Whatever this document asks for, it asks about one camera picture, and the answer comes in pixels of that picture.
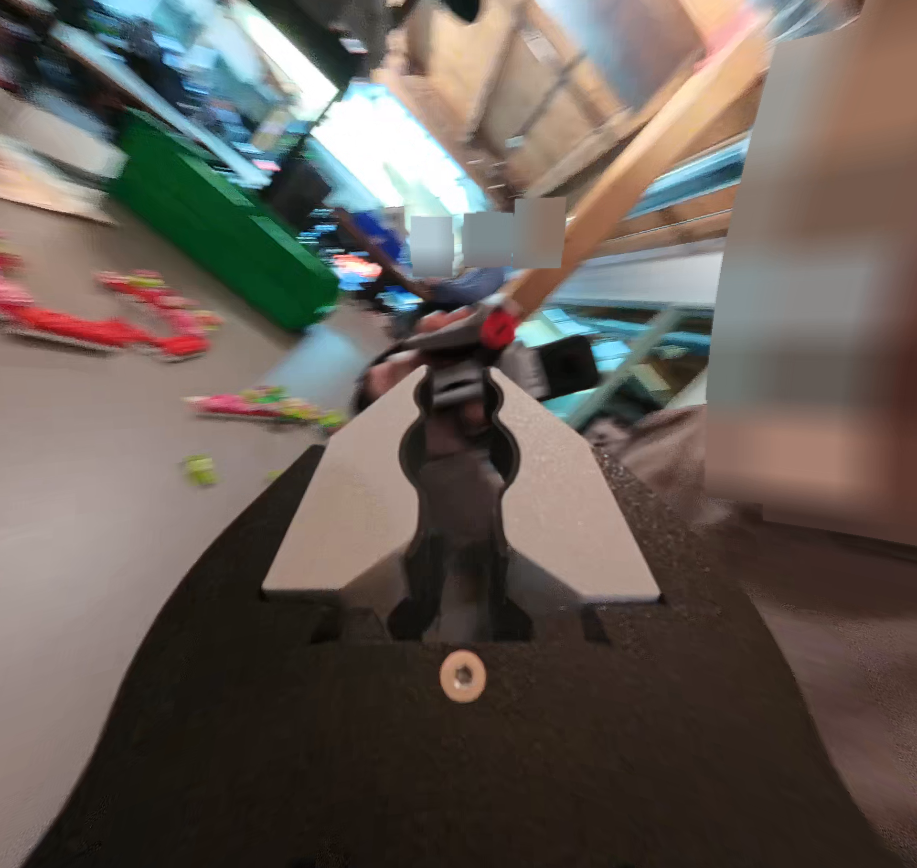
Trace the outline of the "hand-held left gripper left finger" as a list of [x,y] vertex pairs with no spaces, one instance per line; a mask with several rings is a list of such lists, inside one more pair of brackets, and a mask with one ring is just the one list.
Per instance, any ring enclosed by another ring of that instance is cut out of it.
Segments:
[[344,592],[414,538],[419,499],[401,449],[426,377],[412,371],[327,441],[263,592]]

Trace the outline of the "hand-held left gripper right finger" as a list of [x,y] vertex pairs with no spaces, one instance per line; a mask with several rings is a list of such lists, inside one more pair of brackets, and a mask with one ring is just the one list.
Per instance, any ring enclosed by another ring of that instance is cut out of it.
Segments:
[[500,370],[494,422],[512,443],[501,496],[521,605],[656,603],[661,591],[590,444]]

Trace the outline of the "small red flowered lego section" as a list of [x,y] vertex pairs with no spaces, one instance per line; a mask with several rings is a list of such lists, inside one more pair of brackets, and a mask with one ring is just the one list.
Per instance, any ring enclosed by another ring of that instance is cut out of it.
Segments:
[[237,419],[255,423],[314,427],[325,433],[340,430],[347,418],[290,395],[279,386],[260,386],[239,393],[187,396],[183,402],[200,418]]

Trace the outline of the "red lego strip pink flowers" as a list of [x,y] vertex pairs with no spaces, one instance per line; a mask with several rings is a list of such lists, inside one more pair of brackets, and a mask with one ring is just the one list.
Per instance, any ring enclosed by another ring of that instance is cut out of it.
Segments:
[[1,322],[3,332],[19,338],[102,354],[134,350],[177,363],[200,357],[210,349],[204,336],[158,336],[118,318],[90,321],[33,304],[3,303]]

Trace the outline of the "person's right hand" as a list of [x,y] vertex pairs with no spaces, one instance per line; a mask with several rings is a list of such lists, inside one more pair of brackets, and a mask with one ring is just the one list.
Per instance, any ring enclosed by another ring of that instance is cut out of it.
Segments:
[[[472,314],[472,308],[453,311],[434,311],[421,317],[410,336],[429,334],[463,321]],[[395,388],[416,369],[443,364],[442,357],[408,349],[399,340],[376,356],[364,369],[356,382],[351,399],[350,416],[356,417],[374,402]]]

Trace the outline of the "wooden beam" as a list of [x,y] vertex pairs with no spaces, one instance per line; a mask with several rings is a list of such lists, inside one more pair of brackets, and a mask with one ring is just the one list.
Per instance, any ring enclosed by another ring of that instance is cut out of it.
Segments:
[[590,187],[567,223],[560,265],[529,269],[502,289],[502,301],[519,321],[607,240],[648,186],[757,81],[768,61],[763,17],[751,10],[732,23],[725,40],[673,91],[625,150]]

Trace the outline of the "person's grey-brown clothing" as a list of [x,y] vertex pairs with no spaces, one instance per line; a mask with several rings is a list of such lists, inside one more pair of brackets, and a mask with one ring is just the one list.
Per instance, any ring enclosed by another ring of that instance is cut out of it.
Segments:
[[710,539],[787,658],[854,802],[915,866],[915,548],[756,518]]

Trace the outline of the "green box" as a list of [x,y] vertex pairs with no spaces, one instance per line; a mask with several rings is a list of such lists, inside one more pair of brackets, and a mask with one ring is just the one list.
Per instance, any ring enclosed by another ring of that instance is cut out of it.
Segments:
[[137,109],[121,119],[126,157],[109,196],[266,320],[302,332],[338,304],[338,277],[211,152]]

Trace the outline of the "teal metal frame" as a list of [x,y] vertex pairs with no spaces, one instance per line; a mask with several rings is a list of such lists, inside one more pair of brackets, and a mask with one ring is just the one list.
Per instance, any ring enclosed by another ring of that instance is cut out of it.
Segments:
[[567,301],[584,328],[599,382],[562,398],[554,413],[579,432],[600,418],[631,425],[674,407],[706,371],[714,323],[711,304]]

